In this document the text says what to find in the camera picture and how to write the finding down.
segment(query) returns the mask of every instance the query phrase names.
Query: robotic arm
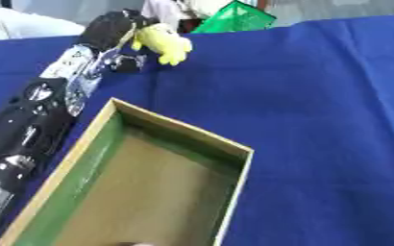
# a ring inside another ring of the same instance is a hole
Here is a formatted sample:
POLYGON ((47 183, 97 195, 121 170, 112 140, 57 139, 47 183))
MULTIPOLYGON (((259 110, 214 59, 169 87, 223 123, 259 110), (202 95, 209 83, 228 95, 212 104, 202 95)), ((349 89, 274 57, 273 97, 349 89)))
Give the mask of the robotic arm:
POLYGON ((109 12, 91 22, 71 48, 0 112, 0 221, 27 180, 56 153, 102 73, 141 66, 120 54, 128 41, 135 49, 148 46, 161 54, 162 63, 173 65, 191 50, 188 39, 138 12, 109 12))

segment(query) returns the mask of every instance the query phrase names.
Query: yellow plush toy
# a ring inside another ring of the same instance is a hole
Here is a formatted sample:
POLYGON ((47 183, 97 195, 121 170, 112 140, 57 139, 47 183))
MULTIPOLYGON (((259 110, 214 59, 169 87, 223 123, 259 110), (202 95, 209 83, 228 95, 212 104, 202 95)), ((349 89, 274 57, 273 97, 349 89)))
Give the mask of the yellow plush toy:
POLYGON ((186 59, 188 52, 192 50, 191 41, 181 37, 170 26, 159 23, 145 27, 135 33, 132 48, 140 50, 142 45, 160 54, 161 64, 177 65, 186 59))

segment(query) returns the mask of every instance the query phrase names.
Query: table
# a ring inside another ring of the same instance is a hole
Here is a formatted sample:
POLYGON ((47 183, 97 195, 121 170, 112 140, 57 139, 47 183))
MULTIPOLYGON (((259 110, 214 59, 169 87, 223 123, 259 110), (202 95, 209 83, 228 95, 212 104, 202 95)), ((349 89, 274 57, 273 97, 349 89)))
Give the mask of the table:
MULTIPOLYGON (((224 245, 394 246, 394 16, 190 37, 175 68, 108 75, 24 198, 115 96, 256 149, 224 245)), ((0 41, 0 106, 71 40, 0 41)))

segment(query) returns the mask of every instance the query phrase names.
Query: black cable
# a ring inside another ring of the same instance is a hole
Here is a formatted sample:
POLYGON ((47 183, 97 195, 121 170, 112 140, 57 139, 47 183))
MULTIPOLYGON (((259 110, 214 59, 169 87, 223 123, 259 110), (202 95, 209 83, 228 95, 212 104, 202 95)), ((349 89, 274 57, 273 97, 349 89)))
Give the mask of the black cable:
POLYGON ((12 0, 1 0, 1 6, 3 8, 12 8, 12 0))

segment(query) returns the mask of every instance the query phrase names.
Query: open box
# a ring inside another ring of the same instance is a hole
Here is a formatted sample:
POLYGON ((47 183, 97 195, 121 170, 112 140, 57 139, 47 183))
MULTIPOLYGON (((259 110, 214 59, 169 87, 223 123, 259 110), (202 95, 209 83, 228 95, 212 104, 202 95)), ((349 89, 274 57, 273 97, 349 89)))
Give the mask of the open box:
POLYGON ((111 99, 0 245, 220 245, 252 155, 111 99))

